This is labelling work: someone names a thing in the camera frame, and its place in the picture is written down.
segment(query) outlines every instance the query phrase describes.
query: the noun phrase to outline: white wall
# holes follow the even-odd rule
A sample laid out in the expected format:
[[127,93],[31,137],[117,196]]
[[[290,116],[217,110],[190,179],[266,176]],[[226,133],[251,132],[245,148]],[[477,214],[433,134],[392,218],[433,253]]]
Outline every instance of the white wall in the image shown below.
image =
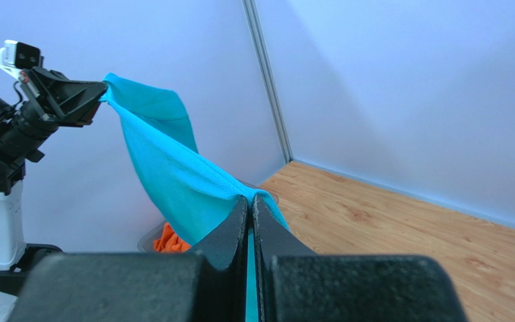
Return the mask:
[[294,157],[515,227],[515,0],[256,0]]
[[[6,39],[42,50],[45,67],[76,80],[108,72],[175,90],[200,153],[259,184],[284,164],[240,1],[0,1]],[[17,97],[0,70],[0,96]],[[136,250],[160,213],[144,193],[119,118],[103,105],[83,129],[60,129],[27,165],[28,242],[66,251]]]

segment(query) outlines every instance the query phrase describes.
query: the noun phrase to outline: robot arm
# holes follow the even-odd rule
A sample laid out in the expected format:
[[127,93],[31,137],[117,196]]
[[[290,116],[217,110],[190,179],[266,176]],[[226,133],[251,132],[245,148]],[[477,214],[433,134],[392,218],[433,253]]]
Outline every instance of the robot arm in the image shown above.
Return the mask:
[[25,160],[41,160],[38,148],[60,126],[91,124],[107,90],[103,82],[70,80],[42,63],[36,47],[8,40],[0,49],[0,68],[27,97],[17,108],[0,99],[0,271],[13,270],[26,249],[21,225]]

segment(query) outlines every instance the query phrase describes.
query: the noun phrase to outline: camera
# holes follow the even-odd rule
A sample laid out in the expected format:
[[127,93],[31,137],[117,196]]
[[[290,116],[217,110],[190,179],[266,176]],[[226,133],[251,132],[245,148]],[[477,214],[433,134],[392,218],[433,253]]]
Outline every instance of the camera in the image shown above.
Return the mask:
[[41,50],[37,47],[6,40],[3,46],[3,61],[5,66],[17,69],[31,69],[43,66]]

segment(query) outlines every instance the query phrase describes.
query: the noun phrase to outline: baseboard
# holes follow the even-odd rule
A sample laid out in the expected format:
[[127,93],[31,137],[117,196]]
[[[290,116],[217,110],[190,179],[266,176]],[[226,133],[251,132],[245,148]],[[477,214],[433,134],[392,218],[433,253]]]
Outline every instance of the baseboard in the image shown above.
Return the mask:
[[490,215],[486,215],[486,214],[483,214],[483,213],[478,213],[477,211],[472,211],[470,209],[464,209],[464,208],[458,207],[456,205],[451,205],[451,204],[448,204],[448,203],[444,203],[442,201],[438,201],[438,200],[434,200],[432,198],[424,197],[422,195],[418,195],[418,194],[412,193],[410,191],[405,191],[405,190],[402,190],[402,189],[397,189],[397,188],[394,188],[392,186],[386,186],[386,185],[383,185],[383,184],[372,182],[370,180],[366,180],[366,179],[363,179],[363,178],[360,178],[360,177],[357,177],[357,176],[351,176],[350,174],[345,174],[345,173],[342,173],[342,172],[339,172],[339,171],[334,171],[334,170],[331,170],[331,169],[328,169],[328,168],[324,168],[322,166],[317,166],[316,164],[311,164],[311,163],[303,162],[303,161],[299,161],[299,160],[295,160],[295,161],[299,162],[301,164],[305,164],[307,166],[312,166],[313,168],[318,168],[320,170],[336,174],[338,176],[342,176],[342,177],[345,177],[345,178],[349,178],[351,180],[355,180],[355,181],[359,181],[359,182],[362,182],[362,183],[370,184],[372,186],[376,186],[378,188],[381,188],[381,189],[384,189],[384,190],[387,190],[387,191],[392,191],[393,193],[398,193],[399,195],[404,195],[404,196],[407,196],[407,197],[410,197],[410,198],[414,198],[416,200],[424,201],[425,203],[430,203],[432,205],[436,205],[436,206],[440,206],[440,207],[443,207],[443,208],[446,208],[446,209],[454,210],[454,211],[457,211],[459,213],[463,213],[463,214],[466,214],[466,215],[470,215],[472,217],[476,217],[476,218],[479,218],[479,219],[490,221],[492,223],[497,223],[498,225],[502,225],[502,226],[506,226],[506,227],[515,229],[515,223],[509,222],[509,221],[506,221],[506,220],[502,220],[502,219],[497,218],[497,217],[492,217]]

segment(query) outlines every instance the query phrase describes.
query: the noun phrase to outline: turquoise towel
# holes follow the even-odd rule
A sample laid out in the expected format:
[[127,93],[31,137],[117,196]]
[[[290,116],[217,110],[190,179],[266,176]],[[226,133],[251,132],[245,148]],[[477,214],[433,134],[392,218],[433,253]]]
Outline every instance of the turquoise towel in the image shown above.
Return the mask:
[[[157,89],[108,74],[101,97],[121,117],[123,134],[137,175],[150,199],[185,242],[198,243],[229,214],[239,195],[252,203],[261,195],[286,228],[272,196],[251,189],[198,154],[192,126],[174,91]],[[246,321],[258,320],[253,238],[247,261]]]

